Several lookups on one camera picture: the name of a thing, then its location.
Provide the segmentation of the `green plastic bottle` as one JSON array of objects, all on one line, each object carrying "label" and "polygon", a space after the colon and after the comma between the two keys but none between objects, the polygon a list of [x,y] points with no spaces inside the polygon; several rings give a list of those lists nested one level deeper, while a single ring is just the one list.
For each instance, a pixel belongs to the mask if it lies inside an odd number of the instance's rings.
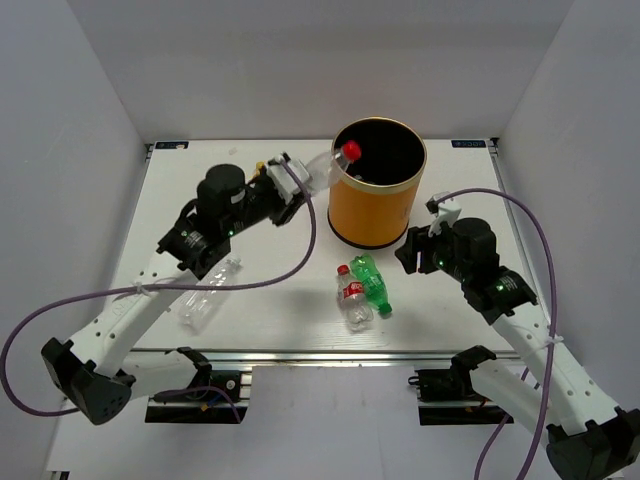
[{"label": "green plastic bottle", "polygon": [[369,254],[356,256],[349,263],[351,273],[361,282],[369,303],[379,315],[387,318],[392,314],[392,306],[384,279]]}]

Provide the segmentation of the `large red label bottle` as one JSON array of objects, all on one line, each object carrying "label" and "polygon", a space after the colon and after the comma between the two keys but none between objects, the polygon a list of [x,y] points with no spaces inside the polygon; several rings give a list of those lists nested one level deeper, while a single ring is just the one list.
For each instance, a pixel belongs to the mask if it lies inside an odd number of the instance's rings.
[{"label": "large red label bottle", "polygon": [[309,174],[306,187],[311,195],[330,189],[362,155],[361,147],[353,140],[341,147],[319,154],[310,160],[305,169]]}]

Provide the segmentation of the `blue corner sticker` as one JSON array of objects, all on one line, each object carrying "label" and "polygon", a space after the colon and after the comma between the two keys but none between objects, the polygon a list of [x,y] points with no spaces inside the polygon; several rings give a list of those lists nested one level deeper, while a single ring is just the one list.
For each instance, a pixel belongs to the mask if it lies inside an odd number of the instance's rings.
[{"label": "blue corner sticker", "polygon": [[486,147],[484,140],[452,139],[451,144],[453,148],[477,149]]},{"label": "blue corner sticker", "polygon": [[188,141],[159,141],[154,145],[155,150],[182,150],[188,147]]}]

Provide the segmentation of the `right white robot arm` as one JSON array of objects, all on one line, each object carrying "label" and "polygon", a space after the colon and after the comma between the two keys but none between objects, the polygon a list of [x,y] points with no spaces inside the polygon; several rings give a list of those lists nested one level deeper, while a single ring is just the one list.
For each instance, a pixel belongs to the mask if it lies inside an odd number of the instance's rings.
[{"label": "right white robot arm", "polygon": [[408,274],[441,271],[459,282],[467,303],[524,361],[533,389],[500,366],[493,352],[472,347],[452,359],[451,384],[461,397],[483,395],[538,436],[562,479],[605,479],[639,456],[639,412],[607,395],[541,321],[516,310],[537,297],[501,265],[496,236],[478,218],[412,227],[395,252]]}]

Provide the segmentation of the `left blue corner sticker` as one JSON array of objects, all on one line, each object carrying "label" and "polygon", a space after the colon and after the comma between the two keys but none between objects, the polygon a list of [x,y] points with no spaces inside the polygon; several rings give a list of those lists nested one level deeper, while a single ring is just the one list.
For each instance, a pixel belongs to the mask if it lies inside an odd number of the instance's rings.
[{"label": "left blue corner sticker", "polygon": [[182,150],[188,147],[188,141],[159,141],[154,145],[155,150]]}]

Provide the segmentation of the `orange cylindrical bin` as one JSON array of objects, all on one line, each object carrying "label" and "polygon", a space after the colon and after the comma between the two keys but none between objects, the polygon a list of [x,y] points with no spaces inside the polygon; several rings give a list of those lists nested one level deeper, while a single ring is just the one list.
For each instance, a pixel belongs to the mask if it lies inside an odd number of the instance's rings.
[{"label": "orange cylindrical bin", "polygon": [[359,119],[334,137],[340,148],[353,141],[361,157],[329,190],[327,217],[333,233],[361,249],[398,241],[427,165],[427,147],[408,125],[385,117]]}]

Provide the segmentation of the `small red label bottle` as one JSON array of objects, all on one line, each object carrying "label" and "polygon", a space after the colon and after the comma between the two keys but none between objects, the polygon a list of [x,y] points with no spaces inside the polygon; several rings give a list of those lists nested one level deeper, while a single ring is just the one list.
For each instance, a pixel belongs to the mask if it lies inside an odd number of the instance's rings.
[{"label": "small red label bottle", "polygon": [[365,330],[373,319],[373,311],[362,283],[343,264],[337,267],[337,303],[347,327],[352,332]]}]

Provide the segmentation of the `right blue corner sticker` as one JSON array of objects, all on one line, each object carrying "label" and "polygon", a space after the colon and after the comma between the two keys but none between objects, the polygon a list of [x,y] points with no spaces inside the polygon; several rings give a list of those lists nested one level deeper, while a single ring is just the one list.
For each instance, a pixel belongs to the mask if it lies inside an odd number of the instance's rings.
[{"label": "right blue corner sticker", "polygon": [[484,140],[452,139],[451,144],[453,148],[477,149],[486,147]]}]

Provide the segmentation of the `yellow cap small bottle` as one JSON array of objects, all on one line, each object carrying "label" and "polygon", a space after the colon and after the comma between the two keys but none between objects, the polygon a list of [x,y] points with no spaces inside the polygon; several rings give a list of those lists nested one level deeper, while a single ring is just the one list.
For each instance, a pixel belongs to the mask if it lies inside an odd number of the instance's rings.
[{"label": "yellow cap small bottle", "polygon": [[256,180],[264,169],[265,169],[265,163],[257,162],[255,165],[255,169],[251,177],[251,180]]}]

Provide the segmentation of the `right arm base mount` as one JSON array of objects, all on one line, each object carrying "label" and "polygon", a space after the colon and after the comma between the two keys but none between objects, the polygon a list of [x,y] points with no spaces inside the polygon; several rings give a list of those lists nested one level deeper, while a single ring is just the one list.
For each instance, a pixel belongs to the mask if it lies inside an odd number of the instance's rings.
[{"label": "right arm base mount", "polygon": [[476,345],[451,359],[445,369],[416,370],[407,380],[416,390],[421,426],[499,424],[505,412],[471,386],[470,372],[482,362],[496,360],[494,352]]}]

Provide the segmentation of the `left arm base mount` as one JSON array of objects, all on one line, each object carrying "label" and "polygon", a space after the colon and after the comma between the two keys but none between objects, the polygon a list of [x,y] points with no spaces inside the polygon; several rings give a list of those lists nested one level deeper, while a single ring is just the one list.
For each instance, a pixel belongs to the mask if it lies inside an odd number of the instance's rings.
[{"label": "left arm base mount", "polygon": [[177,393],[159,393],[148,401],[148,424],[226,425],[240,424],[248,409],[243,395],[243,372],[220,370],[200,352],[181,347],[178,352],[190,360],[195,378]]}]

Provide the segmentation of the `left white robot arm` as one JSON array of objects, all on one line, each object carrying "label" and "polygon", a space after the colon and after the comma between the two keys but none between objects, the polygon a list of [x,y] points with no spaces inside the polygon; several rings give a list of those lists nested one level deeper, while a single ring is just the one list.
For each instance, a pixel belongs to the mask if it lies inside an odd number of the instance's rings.
[{"label": "left white robot arm", "polygon": [[68,340],[42,347],[54,385],[94,425],[138,397],[205,396],[211,367],[198,351],[179,347],[144,363],[131,350],[182,293],[206,291],[204,279],[230,253],[234,235],[263,220],[284,225],[311,207],[311,180],[299,161],[285,158],[268,161],[251,180],[235,165],[210,168],[134,285],[110,291],[112,302]]}]

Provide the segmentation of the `clear crushed plastic bottle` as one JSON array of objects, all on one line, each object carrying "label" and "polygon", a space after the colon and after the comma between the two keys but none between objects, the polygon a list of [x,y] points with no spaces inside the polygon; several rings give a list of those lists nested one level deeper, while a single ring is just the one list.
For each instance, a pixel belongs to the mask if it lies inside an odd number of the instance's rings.
[{"label": "clear crushed plastic bottle", "polygon": [[[220,287],[236,283],[242,269],[241,259],[229,256],[210,270],[199,286]],[[179,324],[189,333],[200,334],[229,296],[226,290],[193,290],[178,299],[176,315]]]}]

